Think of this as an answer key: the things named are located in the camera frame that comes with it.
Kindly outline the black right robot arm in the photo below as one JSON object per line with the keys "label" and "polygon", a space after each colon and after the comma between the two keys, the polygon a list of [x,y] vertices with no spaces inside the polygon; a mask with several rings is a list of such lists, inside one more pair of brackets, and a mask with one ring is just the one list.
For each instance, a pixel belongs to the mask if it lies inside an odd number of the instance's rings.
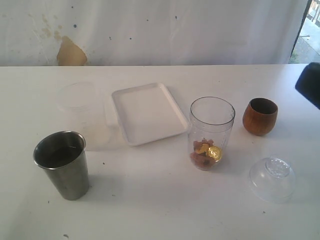
{"label": "black right robot arm", "polygon": [[301,72],[295,89],[320,109],[320,63],[311,62]]}

